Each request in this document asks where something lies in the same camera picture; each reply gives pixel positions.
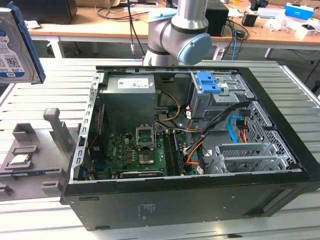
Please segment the hard drive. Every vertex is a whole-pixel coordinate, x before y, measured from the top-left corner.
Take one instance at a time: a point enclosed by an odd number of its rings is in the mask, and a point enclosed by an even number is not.
[[[18,7],[0,8],[0,82],[43,83],[46,76]]]

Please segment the motherboard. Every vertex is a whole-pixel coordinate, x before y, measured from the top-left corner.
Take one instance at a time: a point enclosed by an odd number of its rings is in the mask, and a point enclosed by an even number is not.
[[[139,138],[135,132],[109,134],[107,156],[92,160],[88,177],[107,180],[183,174],[185,163],[182,152],[187,146],[185,133],[155,132],[153,138],[154,147],[139,148],[137,139],[139,143],[149,143],[152,139],[150,134],[142,132]]]

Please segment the slotted metal table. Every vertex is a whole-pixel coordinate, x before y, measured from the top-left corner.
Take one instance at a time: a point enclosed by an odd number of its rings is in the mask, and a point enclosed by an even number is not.
[[[46,108],[59,108],[68,127],[82,122],[96,66],[139,66],[126,59],[41,60],[42,85],[11,84],[0,98],[0,164],[17,123],[50,129]],[[203,61],[200,66],[247,67],[265,88],[313,156],[320,162],[320,101],[286,67],[274,61]],[[88,232],[59,198],[0,202],[0,239],[210,240],[315,239],[320,236],[320,190],[303,194],[271,217]]]

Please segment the blue box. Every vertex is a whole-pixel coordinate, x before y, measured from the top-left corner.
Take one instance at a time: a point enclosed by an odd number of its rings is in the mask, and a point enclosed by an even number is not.
[[[314,8],[299,4],[287,3],[284,7],[285,15],[298,19],[308,20],[314,14]]]

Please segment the light blue joint cap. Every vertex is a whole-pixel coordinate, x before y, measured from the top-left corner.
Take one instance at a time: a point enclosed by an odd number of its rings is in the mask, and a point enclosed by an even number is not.
[[[206,57],[211,47],[212,39],[208,33],[197,35],[180,50],[178,61],[185,65],[195,65]]]
[[[155,8],[149,12],[148,22],[163,21],[166,19],[172,19],[174,15],[177,14],[177,9],[175,8]]]

